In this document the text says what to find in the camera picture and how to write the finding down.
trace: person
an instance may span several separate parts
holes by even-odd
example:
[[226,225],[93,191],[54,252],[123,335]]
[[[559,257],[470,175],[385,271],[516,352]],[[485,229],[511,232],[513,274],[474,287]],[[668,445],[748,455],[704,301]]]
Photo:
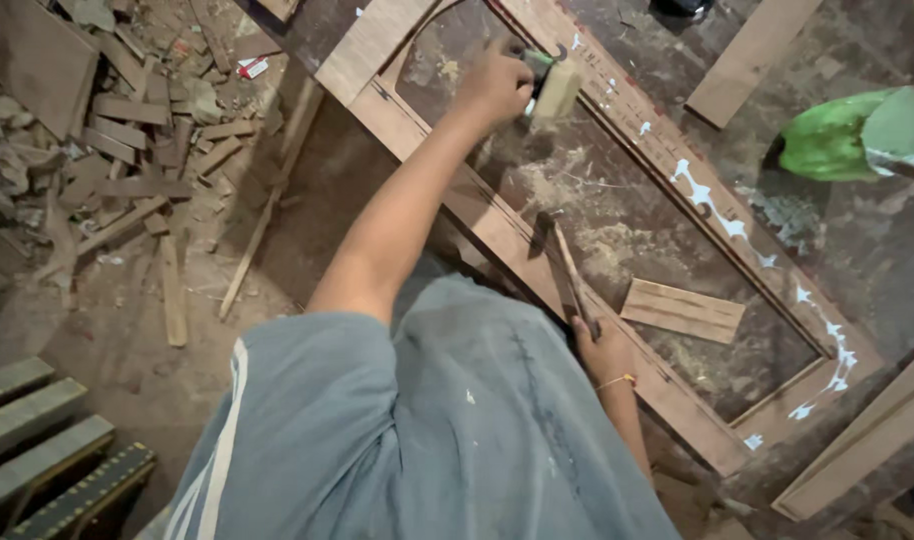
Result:
[[248,331],[165,538],[680,538],[620,332],[421,258],[451,176],[533,73],[495,40],[353,223],[305,314]]

